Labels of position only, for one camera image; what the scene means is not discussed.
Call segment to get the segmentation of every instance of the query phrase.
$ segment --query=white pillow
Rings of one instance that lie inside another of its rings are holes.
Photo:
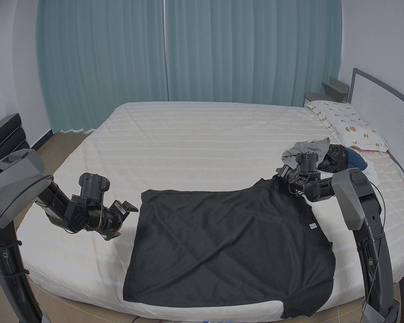
[[[383,137],[349,103],[317,100],[308,102],[305,106],[323,121],[341,145],[362,150],[388,150]]]

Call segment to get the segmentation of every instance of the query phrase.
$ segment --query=wall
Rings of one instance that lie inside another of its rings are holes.
[[[0,119],[20,114],[30,146],[51,126],[36,58],[38,0],[0,1]]]
[[[404,93],[404,1],[342,0],[339,80],[354,67]]]

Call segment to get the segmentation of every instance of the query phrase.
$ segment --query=bed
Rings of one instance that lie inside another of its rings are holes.
[[[350,101],[362,102],[368,111],[361,111],[363,117],[372,119],[369,111],[391,104],[388,100],[393,100],[390,96],[395,94],[389,90],[375,92],[380,86],[375,79],[359,73],[354,71]],[[384,124],[377,120],[368,122],[385,137],[391,153],[404,164],[399,146],[402,144],[390,138],[390,130],[380,128],[395,116],[399,121],[395,123],[395,134],[404,133],[404,127],[400,128],[404,98],[400,102],[401,110],[389,117],[379,116]],[[105,205],[119,199],[140,207],[141,192],[147,189],[232,191],[250,187],[261,177],[272,177],[275,169],[282,166],[282,152],[295,142],[325,137],[336,143],[308,108],[239,103],[127,103],[118,107],[66,159],[55,173],[55,182],[70,196],[79,194],[78,178],[82,173],[98,173],[111,181]],[[385,231],[397,283],[404,276],[404,173],[388,153],[360,153],[373,164],[381,182],[379,189],[386,202]],[[320,309],[323,310],[360,298],[364,289],[354,237],[343,221],[336,199],[313,203],[312,207],[325,235],[334,243],[336,257],[334,288]],[[24,265],[31,279],[51,293],[142,317],[236,322],[280,319],[280,301],[212,308],[163,308],[123,301],[122,287],[137,220],[138,214],[131,214],[120,231],[122,235],[106,242],[97,233],[65,234],[49,222],[40,207],[33,205],[18,229]]]

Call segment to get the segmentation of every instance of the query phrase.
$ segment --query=bed sheet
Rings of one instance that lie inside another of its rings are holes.
[[[281,154],[297,141],[330,137],[308,108],[238,103],[127,103],[66,159],[55,182],[67,196],[79,194],[79,176],[98,173],[111,181],[104,205],[115,199],[137,207],[147,189],[232,191],[270,178]],[[393,278],[404,276],[404,174],[387,153],[361,152],[373,163],[386,202],[386,237]],[[334,288],[321,310],[363,296],[363,280],[352,232],[335,198],[312,203],[313,212],[336,257]],[[18,238],[31,279],[51,293],[147,318],[174,321],[259,322],[280,319],[283,304],[214,308],[164,308],[125,302],[122,288],[135,239],[138,214],[121,236],[104,241],[86,231],[68,235],[33,205]]]

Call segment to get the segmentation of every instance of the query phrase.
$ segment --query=crumpled black garment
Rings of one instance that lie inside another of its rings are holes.
[[[335,257],[305,199],[274,176],[231,192],[142,193],[123,299],[167,307],[280,300],[282,318],[330,297]]]
[[[327,173],[338,173],[348,168],[348,152],[343,145],[330,144],[323,161],[318,169]]]

